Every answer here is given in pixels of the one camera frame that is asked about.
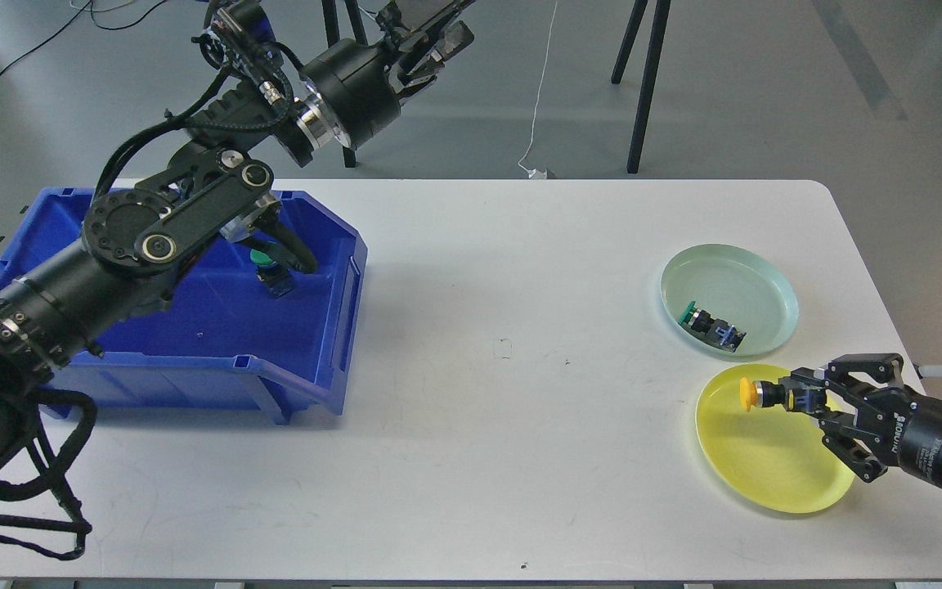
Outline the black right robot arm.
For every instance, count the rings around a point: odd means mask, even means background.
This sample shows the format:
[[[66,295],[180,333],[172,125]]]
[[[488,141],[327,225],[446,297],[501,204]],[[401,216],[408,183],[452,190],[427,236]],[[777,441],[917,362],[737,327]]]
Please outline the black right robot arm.
[[[780,405],[816,420],[823,446],[868,483],[890,467],[942,489],[942,400],[904,383],[898,353],[846,354],[778,381]]]

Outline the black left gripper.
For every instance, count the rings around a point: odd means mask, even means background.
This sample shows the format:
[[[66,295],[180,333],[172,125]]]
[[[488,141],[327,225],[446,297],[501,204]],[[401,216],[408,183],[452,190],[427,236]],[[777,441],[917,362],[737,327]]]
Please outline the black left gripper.
[[[355,150],[399,117],[397,96],[414,96],[433,85],[446,63],[474,41],[466,23],[452,22],[472,4],[388,1],[377,10],[385,37],[396,46],[412,46],[393,66],[393,87],[383,48],[351,38],[341,38],[303,65],[300,78],[328,110],[326,118],[343,145],[344,167],[355,168]]]

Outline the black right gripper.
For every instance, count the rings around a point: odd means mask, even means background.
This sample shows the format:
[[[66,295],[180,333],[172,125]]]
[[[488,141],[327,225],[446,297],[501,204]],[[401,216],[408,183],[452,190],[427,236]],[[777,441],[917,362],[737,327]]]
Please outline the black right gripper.
[[[800,366],[782,378],[782,405],[827,410],[832,393],[863,407],[816,414],[823,445],[868,483],[896,466],[942,489],[942,400],[905,387],[902,369],[898,353],[846,354],[819,368]]]

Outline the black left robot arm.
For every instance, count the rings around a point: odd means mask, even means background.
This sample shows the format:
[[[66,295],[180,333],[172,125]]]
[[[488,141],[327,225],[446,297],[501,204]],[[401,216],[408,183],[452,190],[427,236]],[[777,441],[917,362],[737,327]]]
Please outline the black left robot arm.
[[[356,150],[473,41],[466,1],[390,1],[374,44],[341,38],[300,62],[258,1],[210,1],[195,44],[216,70],[205,93],[115,150],[78,238],[0,290],[0,501],[49,492],[65,521],[0,514],[0,543],[57,560],[83,555],[90,523],[66,474],[97,407],[48,381],[98,336],[172,301],[217,239],[262,251],[288,271],[316,257],[280,222],[274,174],[250,151],[274,137],[292,160],[340,142]]]

